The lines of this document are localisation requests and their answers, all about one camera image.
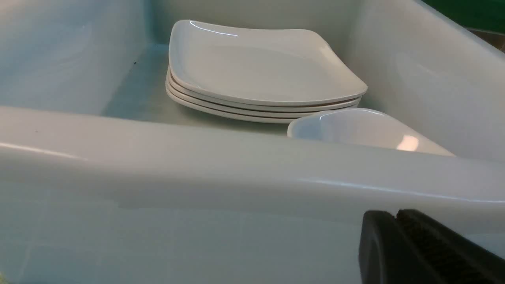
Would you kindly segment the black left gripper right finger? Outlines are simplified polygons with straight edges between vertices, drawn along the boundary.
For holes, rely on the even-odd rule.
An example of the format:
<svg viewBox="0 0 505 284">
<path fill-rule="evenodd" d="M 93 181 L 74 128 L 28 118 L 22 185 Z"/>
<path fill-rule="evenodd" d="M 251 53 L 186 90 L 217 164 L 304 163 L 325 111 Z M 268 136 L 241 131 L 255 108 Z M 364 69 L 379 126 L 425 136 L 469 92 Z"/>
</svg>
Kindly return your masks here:
<svg viewBox="0 0 505 284">
<path fill-rule="evenodd" d="M 415 209 L 396 220 L 445 284 L 503 284 L 504 259 Z"/>
</svg>

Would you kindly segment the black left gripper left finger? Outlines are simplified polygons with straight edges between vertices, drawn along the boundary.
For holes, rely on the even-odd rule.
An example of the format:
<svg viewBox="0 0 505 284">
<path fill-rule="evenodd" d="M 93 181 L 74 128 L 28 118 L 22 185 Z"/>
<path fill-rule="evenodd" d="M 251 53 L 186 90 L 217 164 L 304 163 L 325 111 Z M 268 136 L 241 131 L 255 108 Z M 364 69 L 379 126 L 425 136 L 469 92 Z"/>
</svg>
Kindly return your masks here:
<svg viewBox="0 0 505 284">
<path fill-rule="evenodd" d="M 438 283 L 438 276 L 386 211 L 364 213 L 358 259 L 363 284 Z"/>
</svg>

